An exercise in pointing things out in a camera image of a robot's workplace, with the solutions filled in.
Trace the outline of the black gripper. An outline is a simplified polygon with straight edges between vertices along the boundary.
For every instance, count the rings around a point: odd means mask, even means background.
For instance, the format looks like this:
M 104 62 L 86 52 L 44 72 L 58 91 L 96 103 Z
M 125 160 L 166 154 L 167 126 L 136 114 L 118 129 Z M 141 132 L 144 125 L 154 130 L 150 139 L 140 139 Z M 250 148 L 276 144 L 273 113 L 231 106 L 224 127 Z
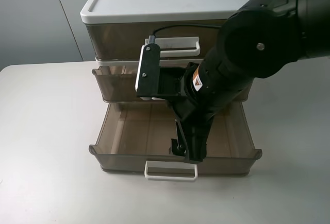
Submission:
M 171 139 L 170 153 L 193 164 L 206 158 L 207 138 L 214 116 L 193 86 L 193 74 L 198 66 L 192 62 L 186 67 L 162 66 L 158 82 L 159 97 L 169 103 L 177 118 L 176 138 Z

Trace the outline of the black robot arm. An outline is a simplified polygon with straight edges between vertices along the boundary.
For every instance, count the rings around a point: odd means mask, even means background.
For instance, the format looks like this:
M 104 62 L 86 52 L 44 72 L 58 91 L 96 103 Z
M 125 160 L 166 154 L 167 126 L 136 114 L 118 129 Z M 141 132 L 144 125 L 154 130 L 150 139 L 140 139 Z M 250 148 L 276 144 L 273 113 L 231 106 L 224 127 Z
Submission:
M 215 114 L 254 79 L 328 55 L 329 0 L 249 0 L 221 26 L 203 61 L 189 63 L 177 76 L 171 152 L 202 162 Z

